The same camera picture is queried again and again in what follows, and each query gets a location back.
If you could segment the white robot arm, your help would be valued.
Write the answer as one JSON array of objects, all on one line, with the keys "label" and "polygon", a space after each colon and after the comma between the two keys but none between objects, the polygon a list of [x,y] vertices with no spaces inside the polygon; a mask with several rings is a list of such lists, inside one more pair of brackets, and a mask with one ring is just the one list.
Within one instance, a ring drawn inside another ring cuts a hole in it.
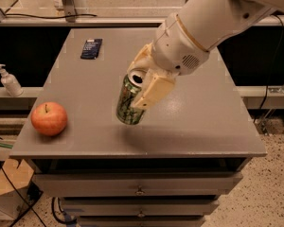
[{"label": "white robot arm", "polygon": [[128,68],[129,75],[145,73],[131,106],[152,107],[173,89],[178,76],[206,62],[217,45],[277,10],[284,12],[284,0],[188,0],[157,28]]}]

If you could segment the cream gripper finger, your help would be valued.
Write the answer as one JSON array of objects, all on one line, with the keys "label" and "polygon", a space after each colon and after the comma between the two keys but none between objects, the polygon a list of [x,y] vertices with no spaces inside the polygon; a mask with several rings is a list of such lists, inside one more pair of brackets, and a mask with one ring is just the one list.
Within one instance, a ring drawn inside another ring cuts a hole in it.
[{"label": "cream gripper finger", "polygon": [[127,75],[132,77],[142,77],[142,71],[139,68],[129,67],[127,70]]},{"label": "cream gripper finger", "polygon": [[150,69],[144,77],[141,91],[134,98],[131,106],[147,110],[167,96],[175,86],[175,76],[166,70]]}]

